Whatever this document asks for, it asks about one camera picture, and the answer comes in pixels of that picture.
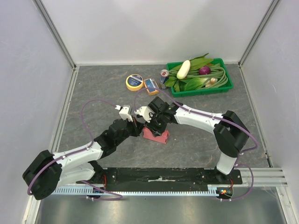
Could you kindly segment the pink cardboard box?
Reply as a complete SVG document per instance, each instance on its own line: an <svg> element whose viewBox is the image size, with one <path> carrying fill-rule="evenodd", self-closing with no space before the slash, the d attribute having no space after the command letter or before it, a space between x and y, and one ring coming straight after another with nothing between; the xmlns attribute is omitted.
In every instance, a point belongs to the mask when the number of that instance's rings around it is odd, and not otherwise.
<svg viewBox="0 0 299 224"><path fill-rule="evenodd" d="M143 129L143 137L144 138L146 138L148 140L155 141L155 142L159 142L162 144L167 143L169 136L170 136L169 131L164 131L161 136L154 136L153 133L150 131L150 129L148 129L146 127Z"/></svg>

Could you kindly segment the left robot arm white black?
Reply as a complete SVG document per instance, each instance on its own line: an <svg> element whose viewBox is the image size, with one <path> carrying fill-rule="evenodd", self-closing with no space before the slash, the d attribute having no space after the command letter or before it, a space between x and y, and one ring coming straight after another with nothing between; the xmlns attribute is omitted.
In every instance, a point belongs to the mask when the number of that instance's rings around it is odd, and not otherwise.
<svg viewBox="0 0 299 224"><path fill-rule="evenodd" d="M28 186L27 194L42 200L60 186L87 180L99 183L103 173L97 161L114 153L130 136L138 137L143 128L143 123L136 119L117 119L84 146L54 154L41 151L22 175Z"/></svg>

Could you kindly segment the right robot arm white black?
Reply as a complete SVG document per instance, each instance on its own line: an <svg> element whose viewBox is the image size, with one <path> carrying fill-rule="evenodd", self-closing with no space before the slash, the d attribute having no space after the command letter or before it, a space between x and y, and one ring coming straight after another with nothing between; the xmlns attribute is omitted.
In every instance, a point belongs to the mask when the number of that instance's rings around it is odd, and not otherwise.
<svg viewBox="0 0 299 224"><path fill-rule="evenodd" d="M221 151L214 178L221 184L231 178L237 157L249 138L248 129L232 111L205 112L179 102L168 104L156 97L145 107L142 116L146 127L156 136L170 123L193 126L213 134Z"/></svg>

